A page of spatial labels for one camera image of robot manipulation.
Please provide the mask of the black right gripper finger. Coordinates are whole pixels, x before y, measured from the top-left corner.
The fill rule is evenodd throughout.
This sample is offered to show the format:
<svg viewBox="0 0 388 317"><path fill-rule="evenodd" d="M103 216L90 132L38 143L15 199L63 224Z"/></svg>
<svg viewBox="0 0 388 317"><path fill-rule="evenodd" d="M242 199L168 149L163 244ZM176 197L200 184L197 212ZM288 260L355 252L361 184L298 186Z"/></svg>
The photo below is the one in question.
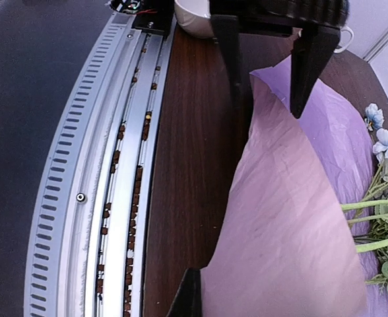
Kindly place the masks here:
<svg viewBox="0 0 388 317"><path fill-rule="evenodd" d="M201 271L185 271L167 317L202 317Z"/></svg>

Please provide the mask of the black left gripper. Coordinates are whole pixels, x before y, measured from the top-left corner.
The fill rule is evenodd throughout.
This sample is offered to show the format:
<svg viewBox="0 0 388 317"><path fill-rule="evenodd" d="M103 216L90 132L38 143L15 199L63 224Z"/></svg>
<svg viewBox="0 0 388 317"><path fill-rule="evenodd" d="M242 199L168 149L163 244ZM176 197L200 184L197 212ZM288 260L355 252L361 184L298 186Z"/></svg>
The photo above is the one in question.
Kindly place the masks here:
<svg viewBox="0 0 388 317"><path fill-rule="evenodd" d="M290 111L301 118L319 76L340 42L348 19L348 1L210 1L211 25L223 58L232 106L249 117L243 91L239 31L287 36L305 28L294 40L291 54Z"/></svg>

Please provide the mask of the purple tissue paper sheet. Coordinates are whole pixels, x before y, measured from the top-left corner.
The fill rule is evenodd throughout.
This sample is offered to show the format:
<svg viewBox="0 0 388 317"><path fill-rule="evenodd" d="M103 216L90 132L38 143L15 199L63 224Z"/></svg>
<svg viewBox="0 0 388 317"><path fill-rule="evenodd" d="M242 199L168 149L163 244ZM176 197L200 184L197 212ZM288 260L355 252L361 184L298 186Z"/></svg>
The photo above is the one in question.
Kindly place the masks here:
<svg viewBox="0 0 388 317"><path fill-rule="evenodd" d="M204 316L388 316L377 272L341 210L373 176L359 112L318 81L290 113L291 60L251 72L253 115L216 249L201 270Z"/></svg>

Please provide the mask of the pink flower bunch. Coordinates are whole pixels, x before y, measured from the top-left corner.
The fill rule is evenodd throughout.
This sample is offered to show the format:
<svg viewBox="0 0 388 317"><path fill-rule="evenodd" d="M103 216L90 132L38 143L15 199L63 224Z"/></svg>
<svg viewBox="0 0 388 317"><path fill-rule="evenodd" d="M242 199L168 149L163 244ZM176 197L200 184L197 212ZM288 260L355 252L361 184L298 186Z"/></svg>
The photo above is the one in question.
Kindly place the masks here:
<svg viewBox="0 0 388 317"><path fill-rule="evenodd" d="M357 224L367 224L367 233L353 236L358 253L374 253L379 261L379 273L370 280L368 285L379 285L388 294L388 160L378 164L370 186L357 203L342 204L344 213L352 212L347 220L350 228Z"/></svg>

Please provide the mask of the blue flower bunch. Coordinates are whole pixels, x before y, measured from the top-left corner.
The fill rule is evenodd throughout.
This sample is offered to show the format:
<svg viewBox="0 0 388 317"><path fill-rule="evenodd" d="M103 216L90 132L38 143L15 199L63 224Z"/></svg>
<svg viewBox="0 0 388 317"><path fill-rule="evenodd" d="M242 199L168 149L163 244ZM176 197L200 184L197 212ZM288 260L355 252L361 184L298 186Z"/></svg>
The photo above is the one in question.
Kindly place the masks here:
<svg viewBox="0 0 388 317"><path fill-rule="evenodd" d="M365 124L370 132L375 132L376 142L373 145L373 154L379 162L388 160L388 130L383 128L385 121L383 110L377 104L371 103L365 108Z"/></svg>

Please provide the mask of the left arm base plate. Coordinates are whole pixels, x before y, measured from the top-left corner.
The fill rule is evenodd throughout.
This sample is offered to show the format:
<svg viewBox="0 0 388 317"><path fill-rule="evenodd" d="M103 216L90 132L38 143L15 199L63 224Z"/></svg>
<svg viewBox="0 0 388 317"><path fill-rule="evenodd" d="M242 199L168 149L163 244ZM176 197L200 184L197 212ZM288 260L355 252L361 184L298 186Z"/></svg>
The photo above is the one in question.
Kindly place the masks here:
<svg viewBox="0 0 388 317"><path fill-rule="evenodd" d="M168 36L174 15L172 0L141 1L132 28L155 35Z"/></svg>

